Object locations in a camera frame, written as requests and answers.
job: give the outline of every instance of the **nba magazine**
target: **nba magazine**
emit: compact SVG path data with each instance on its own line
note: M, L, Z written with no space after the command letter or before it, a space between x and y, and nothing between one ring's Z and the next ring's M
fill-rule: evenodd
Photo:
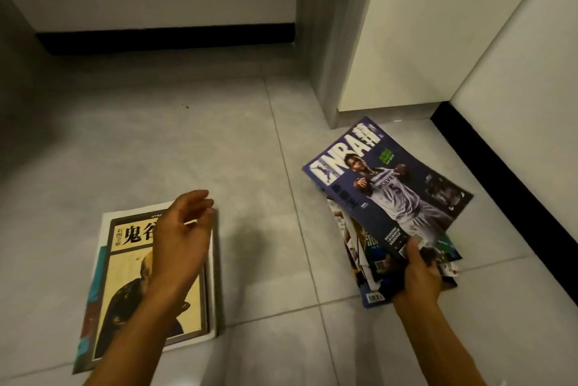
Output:
M411 156L367 117L303 171L401 262L411 236L421 237L420 249L449 241L445 231L473 198Z
M361 294L363 306L366 309L370 309L391 303L394 295L403 289L406 264L394 261L391 257L387 257L385 251L381 251L386 259L378 266L380 276L374 278L369 265L371 261L368 261L363 253L365 244L372 240L371 236L361 228L357 221L345 214L331 198L327 197L327 202L345 244L347 257ZM447 262L447 256L444 252L422 247L420 254L428 266L434 261L437 263L442 275L442 290L457 287L455 281L458 276L457 267L453 263Z
M153 228L171 203L102 216L73 374L96 367L114 334L139 306L153 263ZM211 238L209 258L170 329L165 350L217 336L213 269Z

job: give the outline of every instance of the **wolves jersey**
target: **wolves jersey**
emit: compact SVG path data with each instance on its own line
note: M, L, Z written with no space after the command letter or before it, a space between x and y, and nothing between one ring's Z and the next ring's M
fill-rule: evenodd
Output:
M420 204L420 197L394 175L392 169L378 167L379 173L370 179L373 193L369 197L393 220L403 223L411 218Z

